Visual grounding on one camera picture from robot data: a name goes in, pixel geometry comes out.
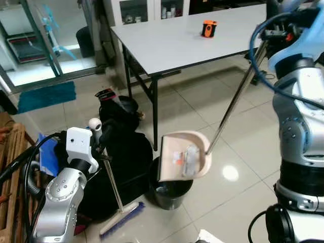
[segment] tape measure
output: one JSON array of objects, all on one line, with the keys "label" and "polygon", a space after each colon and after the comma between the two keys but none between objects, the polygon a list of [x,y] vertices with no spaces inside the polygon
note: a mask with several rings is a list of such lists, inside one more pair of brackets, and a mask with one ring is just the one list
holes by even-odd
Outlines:
[{"label": "tape measure", "polygon": [[216,26],[217,26],[216,21],[205,20],[201,35],[204,37],[214,37]]}]

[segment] broom bristles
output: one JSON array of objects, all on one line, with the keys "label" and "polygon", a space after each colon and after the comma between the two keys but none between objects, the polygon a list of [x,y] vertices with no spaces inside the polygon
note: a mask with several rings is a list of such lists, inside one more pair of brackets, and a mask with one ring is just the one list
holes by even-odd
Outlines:
[{"label": "broom bristles", "polygon": [[119,228],[124,226],[126,224],[126,222],[128,222],[129,220],[131,220],[131,219],[135,218],[137,215],[139,215],[143,211],[144,208],[145,208],[145,204],[140,201],[138,203],[138,206],[135,209],[133,209],[129,214],[125,215],[125,217],[123,217],[121,220],[119,220],[118,223],[116,223],[114,226],[112,226],[104,234],[100,235],[100,237],[104,238],[108,235],[113,234],[116,230],[118,230]]}]

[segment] wooden pallet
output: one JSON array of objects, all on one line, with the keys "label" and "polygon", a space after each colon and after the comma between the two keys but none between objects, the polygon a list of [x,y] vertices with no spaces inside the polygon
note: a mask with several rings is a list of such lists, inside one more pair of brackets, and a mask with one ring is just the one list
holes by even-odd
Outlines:
[{"label": "wooden pallet", "polygon": [[[28,140],[33,143],[26,135],[24,125],[14,123],[7,113],[0,113],[0,127],[3,126],[12,126],[12,130],[5,142],[0,144],[0,172],[25,151]],[[14,239],[17,243],[23,242],[23,194],[19,178],[20,169],[2,185],[0,195],[10,196],[0,204],[0,243],[12,243]]]}]

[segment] metal pole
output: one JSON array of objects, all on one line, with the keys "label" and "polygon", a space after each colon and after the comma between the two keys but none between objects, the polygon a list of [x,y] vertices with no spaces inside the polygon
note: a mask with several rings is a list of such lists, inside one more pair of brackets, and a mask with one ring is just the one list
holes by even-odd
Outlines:
[{"label": "metal pole", "polygon": [[103,160],[103,163],[105,164],[105,168],[106,168],[106,171],[107,171],[107,174],[108,174],[108,177],[109,177],[112,189],[113,189],[113,193],[115,194],[115,197],[116,197],[118,208],[119,208],[120,212],[123,212],[124,211],[123,202],[122,202],[122,199],[121,199],[121,197],[119,195],[118,188],[117,188],[117,185],[116,185],[116,182],[115,182],[115,178],[113,176],[113,172],[112,172],[109,160],[107,159],[108,158],[108,152],[107,152],[106,148],[104,148],[103,154],[106,157]]},{"label": "metal pole", "polygon": [[[266,42],[262,42],[261,45],[259,46],[256,54],[255,54],[255,58],[256,58],[256,62],[257,65],[260,66],[263,58],[266,56]],[[245,92],[245,90],[247,89],[248,85],[250,84],[250,82],[252,81],[253,77],[254,77],[254,69],[253,67],[250,65],[249,69],[247,70],[247,72],[245,73],[241,83],[238,86],[238,89],[231,101],[231,103],[229,104],[227,111],[218,127],[218,130],[216,131],[216,134],[214,136],[214,138],[212,139],[212,142],[209,146],[209,148],[207,149],[206,154],[210,154],[211,151],[213,150],[216,142],[218,141],[228,119],[230,118],[230,116],[232,115],[240,97],[242,96],[242,94]]]},{"label": "metal pole", "polygon": [[128,57],[127,57],[127,49],[124,46],[124,44],[123,44],[123,57],[124,57],[124,65],[125,65],[125,72],[126,72],[126,81],[127,81],[128,96],[130,98],[132,98],[132,87],[131,87],[131,79],[130,79],[130,69],[129,69],[128,63],[127,63],[127,60],[128,60]]}]

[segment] broom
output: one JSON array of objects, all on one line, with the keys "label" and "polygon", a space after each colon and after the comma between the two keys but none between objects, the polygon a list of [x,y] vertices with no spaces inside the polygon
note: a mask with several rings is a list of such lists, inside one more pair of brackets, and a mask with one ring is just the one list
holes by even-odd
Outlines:
[{"label": "broom", "polygon": [[[97,144],[99,144],[99,138],[102,135],[101,126],[102,126],[102,123],[98,118],[90,119],[89,127],[95,134],[95,139],[96,139]],[[107,158],[108,153],[107,153],[106,148],[104,148],[103,153],[104,153],[105,157]],[[107,224],[99,231],[101,237],[110,235],[113,232],[115,232],[117,229],[122,227],[127,221],[129,221],[132,218],[139,215],[145,207],[143,202],[137,202],[137,201],[132,202],[132,203],[128,204],[127,206],[123,206],[122,200],[120,198],[120,195],[119,195],[119,192],[117,189],[115,179],[113,177],[113,173],[112,173],[112,169],[111,169],[109,160],[104,159],[103,161],[104,161],[107,173],[108,173],[108,177],[109,177],[113,192],[115,194],[115,198],[116,198],[116,201],[118,204],[118,209],[117,209],[117,212],[108,220]]]}]

